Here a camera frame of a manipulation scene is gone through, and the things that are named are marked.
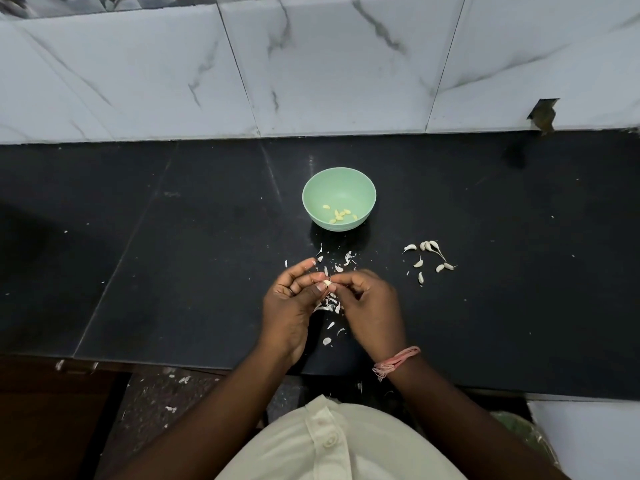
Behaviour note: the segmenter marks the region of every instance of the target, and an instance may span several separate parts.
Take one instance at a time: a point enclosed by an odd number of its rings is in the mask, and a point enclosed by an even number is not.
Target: mint green plastic bowl
[[[376,187],[363,172],[353,168],[335,167],[322,170],[309,179],[302,190],[302,204],[309,217],[323,229],[343,232],[362,224],[376,203]],[[349,209],[343,221],[329,224],[333,212]]]

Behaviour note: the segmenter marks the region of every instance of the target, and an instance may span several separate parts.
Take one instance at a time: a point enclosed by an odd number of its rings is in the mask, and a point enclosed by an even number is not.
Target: string wristband
[[[408,347],[398,352],[393,357],[387,360],[383,360],[382,362],[378,362],[373,366],[372,370],[378,376],[378,380],[382,382],[382,379],[384,379],[389,373],[395,371],[398,367],[400,367],[400,365],[402,365],[405,360],[418,354],[420,354],[420,347]]]

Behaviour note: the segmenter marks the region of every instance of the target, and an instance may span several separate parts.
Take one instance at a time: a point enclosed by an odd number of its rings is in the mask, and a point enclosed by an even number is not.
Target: white panel
[[[533,401],[529,409],[572,480],[640,478],[640,403]]]
[[[116,140],[257,135],[216,6],[16,23]]]
[[[107,130],[0,16],[0,143],[109,140]]]
[[[222,3],[263,136],[424,132],[463,0]]]
[[[640,124],[640,0],[466,0],[428,132]]]

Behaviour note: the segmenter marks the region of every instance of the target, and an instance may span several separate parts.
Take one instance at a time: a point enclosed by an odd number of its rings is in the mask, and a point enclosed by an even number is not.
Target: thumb
[[[356,306],[358,306],[358,300],[353,295],[350,289],[337,283],[332,283],[330,286],[330,290],[335,286],[334,293],[339,298],[345,313],[348,313],[349,310],[353,310]]]
[[[305,308],[313,308],[314,306],[316,306],[316,303],[323,297],[325,291],[326,284],[324,284],[324,282],[315,283],[300,291],[300,293],[298,293],[298,295],[294,299],[297,300]]]

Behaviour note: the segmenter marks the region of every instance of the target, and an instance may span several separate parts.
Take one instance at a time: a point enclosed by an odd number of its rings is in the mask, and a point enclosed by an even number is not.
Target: bowl rim
[[[302,195],[301,195],[301,198],[302,198],[302,206],[305,208],[305,210],[306,210],[306,211],[307,211],[307,213],[309,214],[309,217],[311,217],[312,219],[316,219],[316,220],[318,220],[318,221],[322,222],[323,224],[327,224],[327,225],[330,225],[330,226],[338,226],[338,227],[341,227],[341,226],[344,226],[344,224],[331,224],[331,222],[329,222],[329,221],[325,221],[325,220],[323,220],[323,219],[318,219],[317,217],[315,217],[315,216],[314,216],[314,215],[309,211],[309,209],[307,208],[307,204],[305,204],[305,191],[307,190],[307,186],[308,186],[308,184],[311,182],[311,180],[313,180],[316,176],[320,175],[321,173],[324,173],[325,171],[329,171],[329,170],[337,170],[337,169],[350,170],[350,171],[354,171],[354,172],[356,172],[356,173],[359,173],[359,174],[361,174],[364,178],[366,178],[366,179],[369,181],[369,183],[371,184],[371,186],[373,187],[373,202],[371,203],[370,208],[369,208],[369,209],[364,213],[364,215],[363,215],[363,216],[359,216],[359,217],[357,218],[357,220],[353,221],[354,223],[355,223],[355,222],[358,222],[358,221],[363,220],[364,218],[366,218],[366,217],[371,213],[371,211],[373,210],[373,206],[376,204],[376,201],[378,200],[378,191],[376,190],[376,185],[373,183],[373,180],[372,180],[372,179],[370,179],[370,178],[369,178],[369,176],[368,176],[366,173],[363,173],[363,172],[361,172],[360,170],[356,170],[355,168],[351,168],[351,167],[348,167],[348,166],[332,166],[331,168],[325,168],[324,170],[320,170],[318,173],[313,174],[313,176],[311,176],[311,178],[309,178],[309,179],[307,180],[307,183],[305,184],[304,188],[302,188]]]

